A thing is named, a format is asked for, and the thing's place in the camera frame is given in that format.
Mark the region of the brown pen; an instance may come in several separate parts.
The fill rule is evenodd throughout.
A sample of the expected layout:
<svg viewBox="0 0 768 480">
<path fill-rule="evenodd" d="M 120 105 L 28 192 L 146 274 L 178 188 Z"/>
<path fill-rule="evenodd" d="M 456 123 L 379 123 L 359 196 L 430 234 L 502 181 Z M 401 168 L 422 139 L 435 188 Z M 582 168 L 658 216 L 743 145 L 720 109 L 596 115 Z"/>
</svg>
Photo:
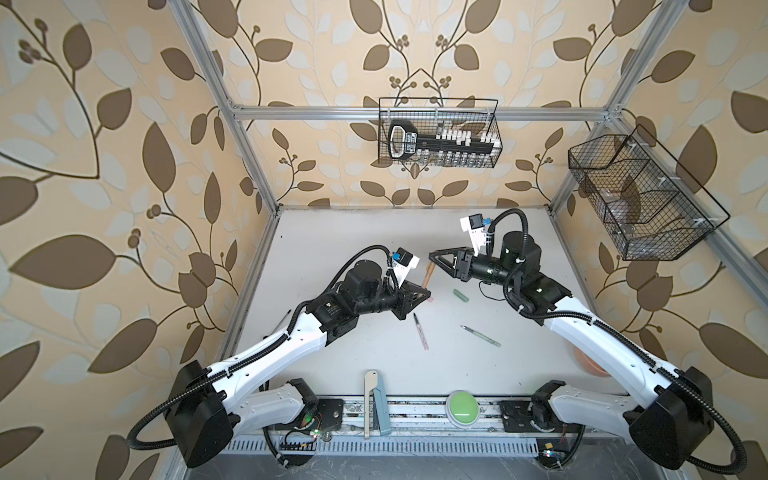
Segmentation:
<svg viewBox="0 0 768 480">
<path fill-rule="evenodd" d="M 435 269 L 435 264 L 432 261 L 430 261 L 428 266 L 427 266 L 426 273 L 425 273 L 425 276 L 424 276 L 424 279 L 423 279 L 423 282 L 422 282 L 422 285 L 421 285 L 422 288 L 426 289 L 428 287 L 428 284 L 429 284 L 429 281 L 430 281 L 430 279 L 431 279 L 431 277 L 433 275 L 434 269 Z"/>
</svg>

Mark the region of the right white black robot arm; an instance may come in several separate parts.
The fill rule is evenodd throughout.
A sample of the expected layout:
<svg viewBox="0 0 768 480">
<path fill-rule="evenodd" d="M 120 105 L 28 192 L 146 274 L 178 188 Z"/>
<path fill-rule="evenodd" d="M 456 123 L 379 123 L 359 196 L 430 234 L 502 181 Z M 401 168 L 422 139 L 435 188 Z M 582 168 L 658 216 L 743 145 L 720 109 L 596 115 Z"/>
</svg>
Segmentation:
<svg viewBox="0 0 768 480">
<path fill-rule="evenodd" d="M 515 312 L 564 338 L 625 391 L 602 394 L 552 380 L 531 397 L 537 428 L 548 430 L 553 421 L 595 428 L 632 442 L 669 470 L 686 462 L 720 475 L 746 469 L 746 447 L 714 408 L 710 379 L 638 346 L 542 273 L 542 250 L 522 210 L 507 209 L 494 219 L 473 214 L 460 224 L 471 246 L 435 250 L 430 261 L 463 282 L 500 286 Z"/>
</svg>

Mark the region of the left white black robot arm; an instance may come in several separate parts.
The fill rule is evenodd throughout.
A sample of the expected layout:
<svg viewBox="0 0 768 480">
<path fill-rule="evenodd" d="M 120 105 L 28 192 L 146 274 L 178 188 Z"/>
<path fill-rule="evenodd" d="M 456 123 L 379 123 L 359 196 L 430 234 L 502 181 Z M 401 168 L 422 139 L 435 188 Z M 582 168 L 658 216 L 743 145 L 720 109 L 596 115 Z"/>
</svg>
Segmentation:
<svg viewBox="0 0 768 480">
<path fill-rule="evenodd" d="M 245 428 L 268 428 L 310 420 L 317 397 L 300 379 L 274 390 L 266 384 L 298 360 L 351 332 L 366 314 L 392 313 L 404 320 L 431 293 L 408 280 L 419 263 L 399 248 L 385 253 L 385 265 L 365 259 L 368 248 L 350 258 L 316 297 L 301 302 L 287 325 L 259 343 L 208 367 L 197 361 L 177 374 L 166 401 L 129 431 L 132 450 L 178 448 L 189 468 L 222 452 Z"/>
</svg>

